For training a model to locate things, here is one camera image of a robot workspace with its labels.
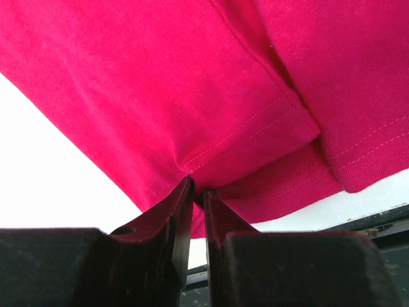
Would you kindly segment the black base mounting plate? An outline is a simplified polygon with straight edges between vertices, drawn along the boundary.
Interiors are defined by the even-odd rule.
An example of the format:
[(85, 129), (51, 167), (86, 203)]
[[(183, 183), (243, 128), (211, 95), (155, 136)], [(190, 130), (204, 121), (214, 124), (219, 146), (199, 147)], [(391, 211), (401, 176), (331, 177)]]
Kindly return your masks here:
[[(408, 205), (402, 204), (377, 214), (333, 226), (365, 234), (380, 249), (403, 306), (408, 306)], [(180, 306), (211, 306), (207, 265), (188, 270), (187, 287), (180, 294)]]

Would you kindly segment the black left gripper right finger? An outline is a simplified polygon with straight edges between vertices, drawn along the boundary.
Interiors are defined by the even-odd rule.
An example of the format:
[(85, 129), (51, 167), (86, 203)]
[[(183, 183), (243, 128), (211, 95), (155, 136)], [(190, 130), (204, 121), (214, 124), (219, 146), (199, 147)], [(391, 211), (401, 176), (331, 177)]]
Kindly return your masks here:
[(231, 306), (224, 244), (229, 234), (260, 232), (229, 208), (214, 189), (203, 192), (208, 288), (212, 306)]

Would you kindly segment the crimson pink t-shirt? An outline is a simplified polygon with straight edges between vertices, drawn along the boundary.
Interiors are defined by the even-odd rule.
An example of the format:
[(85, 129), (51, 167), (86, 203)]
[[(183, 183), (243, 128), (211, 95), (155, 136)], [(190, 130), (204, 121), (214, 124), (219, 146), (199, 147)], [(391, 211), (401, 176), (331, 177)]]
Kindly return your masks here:
[(140, 210), (250, 223), (408, 168), (407, 1), (2, 1), (1, 73)]

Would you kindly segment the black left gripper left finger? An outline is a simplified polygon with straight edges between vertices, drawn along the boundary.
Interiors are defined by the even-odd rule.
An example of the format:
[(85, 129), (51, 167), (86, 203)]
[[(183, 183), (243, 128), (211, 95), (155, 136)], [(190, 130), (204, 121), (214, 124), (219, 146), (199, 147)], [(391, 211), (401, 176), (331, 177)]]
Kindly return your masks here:
[(115, 306), (178, 306), (187, 280), (193, 195), (194, 183), (185, 177), (110, 234), (121, 244), (110, 273)]

